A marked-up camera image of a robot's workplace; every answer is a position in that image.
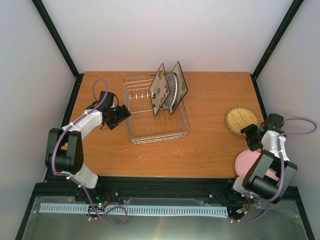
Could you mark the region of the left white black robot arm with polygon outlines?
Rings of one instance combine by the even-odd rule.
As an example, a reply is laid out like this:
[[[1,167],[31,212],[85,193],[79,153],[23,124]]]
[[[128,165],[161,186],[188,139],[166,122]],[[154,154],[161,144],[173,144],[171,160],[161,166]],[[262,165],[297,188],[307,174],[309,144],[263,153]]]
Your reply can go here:
[[[97,184],[98,175],[84,163],[83,139],[96,127],[107,125],[112,130],[131,113],[125,105],[88,108],[75,121],[62,128],[52,128],[48,133],[45,166],[57,176],[73,180],[85,187],[92,201],[103,198],[104,188]]]

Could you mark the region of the round woven bamboo plate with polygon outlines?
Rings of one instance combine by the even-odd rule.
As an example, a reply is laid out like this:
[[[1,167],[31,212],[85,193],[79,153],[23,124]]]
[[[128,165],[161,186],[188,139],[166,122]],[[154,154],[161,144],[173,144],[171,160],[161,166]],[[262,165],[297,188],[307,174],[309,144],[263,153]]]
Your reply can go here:
[[[244,136],[245,134],[241,133],[241,130],[251,124],[258,125],[259,119],[257,115],[248,108],[234,107],[227,112],[225,122],[233,133]]]

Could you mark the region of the square floral plate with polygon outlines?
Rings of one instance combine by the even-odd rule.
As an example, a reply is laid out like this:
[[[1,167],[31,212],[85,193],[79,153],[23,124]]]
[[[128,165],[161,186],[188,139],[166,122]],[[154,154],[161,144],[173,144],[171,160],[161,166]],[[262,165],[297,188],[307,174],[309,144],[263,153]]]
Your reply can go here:
[[[171,72],[174,74],[177,80],[177,85],[176,85],[177,94],[173,102],[173,105],[169,110],[170,114],[172,115],[176,111],[177,107],[179,106],[179,104],[181,103],[185,95],[187,94],[188,86],[187,86],[187,82],[184,77],[183,70],[179,61],[177,61],[177,63],[175,64]]]

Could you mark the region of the round striped white plate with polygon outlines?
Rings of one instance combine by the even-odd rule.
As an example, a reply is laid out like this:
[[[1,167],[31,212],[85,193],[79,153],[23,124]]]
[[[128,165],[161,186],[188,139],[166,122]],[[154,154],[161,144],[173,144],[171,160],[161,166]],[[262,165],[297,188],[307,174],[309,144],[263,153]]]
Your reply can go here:
[[[166,100],[164,101],[162,107],[164,109],[170,109],[177,97],[177,91],[178,91],[178,81],[177,81],[177,77],[174,73],[169,72],[166,74],[166,78],[167,78],[167,82],[168,82],[168,96],[166,98]]]

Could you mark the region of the square dark rimmed plate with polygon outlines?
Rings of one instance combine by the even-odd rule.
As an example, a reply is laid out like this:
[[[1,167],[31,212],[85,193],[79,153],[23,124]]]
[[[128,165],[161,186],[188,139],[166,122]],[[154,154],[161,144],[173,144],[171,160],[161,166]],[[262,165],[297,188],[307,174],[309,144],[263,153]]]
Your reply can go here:
[[[166,71],[163,63],[160,65],[155,74],[155,77],[149,88],[149,93],[152,112],[153,115],[156,116],[169,95],[168,80],[166,78]]]

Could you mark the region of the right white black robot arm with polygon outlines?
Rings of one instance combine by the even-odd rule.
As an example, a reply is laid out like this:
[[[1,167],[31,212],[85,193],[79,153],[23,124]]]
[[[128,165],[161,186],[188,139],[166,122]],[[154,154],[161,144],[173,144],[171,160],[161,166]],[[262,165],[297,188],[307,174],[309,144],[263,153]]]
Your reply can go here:
[[[251,124],[240,132],[245,134],[249,153],[256,154],[258,149],[261,152],[247,173],[235,178],[231,189],[242,197],[278,203],[298,170],[286,154],[286,136],[272,124],[261,129]]]

